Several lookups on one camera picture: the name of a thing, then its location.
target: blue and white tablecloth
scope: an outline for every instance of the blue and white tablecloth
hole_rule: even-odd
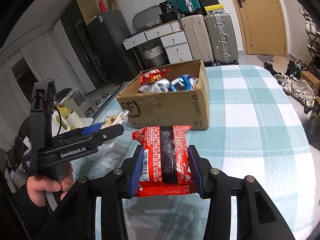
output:
[[[210,127],[189,131],[201,157],[229,176],[254,176],[288,223],[296,239],[310,233],[315,212],[316,178],[309,144],[287,96],[265,69],[252,65],[206,68],[210,87]],[[122,110],[112,100],[97,122]],[[73,161],[75,178],[104,176],[131,157],[136,130],[129,123],[112,150]],[[123,200],[130,240],[203,238],[209,200],[198,194]],[[97,239],[100,201],[97,201]],[[236,198],[232,198],[231,239],[236,239]]]

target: drawer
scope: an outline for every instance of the drawer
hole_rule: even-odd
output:
[[[148,41],[172,33],[170,24],[161,25],[149,31],[146,31]]]
[[[165,50],[168,56],[190,52],[190,48],[187,42],[166,47]]]
[[[180,25],[179,21],[172,22],[172,23],[170,23],[170,25],[171,25],[173,32],[181,31],[181,25]]]
[[[168,47],[168,46],[187,42],[187,38],[184,32],[178,32],[178,33],[174,33],[174,34],[162,37],[161,41],[164,47]]]
[[[124,45],[125,49],[131,49],[132,47],[137,46],[139,44],[142,44],[146,41],[147,41],[147,39],[146,39],[144,33],[139,33],[139,34],[127,39],[126,41],[124,41],[123,45]]]
[[[185,61],[192,61],[192,55],[190,52],[169,56],[170,64],[181,63]]]

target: screw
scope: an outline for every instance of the screw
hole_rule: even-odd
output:
[[[115,174],[115,175],[120,175],[121,173],[122,173],[121,169],[114,169],[113,170],[113,174]]]
[[[213,174],[213,175],[218,175],[220,173],[220,171],[217,169],[217,168],[212,168],[210,170],[210,172]]]
[[[254,177],[252,177],[252,176],[247,176],[246,179],[247,179],[247,181],[250,182],[250,183],[254,182]]]
[[[78,179],[78,182],[79,183],[85,183],[87,181],[87,177],[85,177],[85,176],[82,176],[82,177],[80,177],[79,179]]]

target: red snack bag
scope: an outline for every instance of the red snack bag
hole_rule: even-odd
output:
[[[140,76],[140,84],[146,84],[146,83],[154,83],[160,78],[164,78],[167,73],[171,71],[170,69],[164,70],[164,69],[152,69]]]
[[[143,170],[136,196],[195,193],[185,133],[191,126],[145,127],[132,133],[144,146]]]

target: door handle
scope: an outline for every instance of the door handle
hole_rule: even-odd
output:
[[[243,8],[242,2],[246,2],[247,0],[237,0],[237,1],[238,1],[238,4],[239,4],[239,7]]]

